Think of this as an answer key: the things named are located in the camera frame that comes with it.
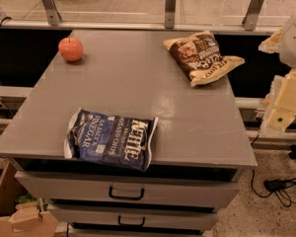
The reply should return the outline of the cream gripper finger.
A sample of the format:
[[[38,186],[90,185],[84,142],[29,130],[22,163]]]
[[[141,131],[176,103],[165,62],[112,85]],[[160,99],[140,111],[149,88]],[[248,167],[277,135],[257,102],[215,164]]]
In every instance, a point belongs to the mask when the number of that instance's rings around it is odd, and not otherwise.
[[[269,38],[264,40],[259,45],[259,51],[265,53],[278,53],[280,51],[280,41],[282,36],[282,30],[277,30]]]
[[[295,118],[294,112],[273,107],[266,111],[266,126],[278,131],[285,131]]]

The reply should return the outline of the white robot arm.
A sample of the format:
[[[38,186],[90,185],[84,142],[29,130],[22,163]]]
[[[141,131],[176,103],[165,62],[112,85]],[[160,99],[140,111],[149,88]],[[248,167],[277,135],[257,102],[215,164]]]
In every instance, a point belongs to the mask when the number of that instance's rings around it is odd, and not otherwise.
[[[266,115],[266,126],[284,131],[296,119],[296,12],[284,27],[259,45],[265,53],[278,53],[280,62],[291,70],[274,88],[275,100],[270,102],[271,110]]]

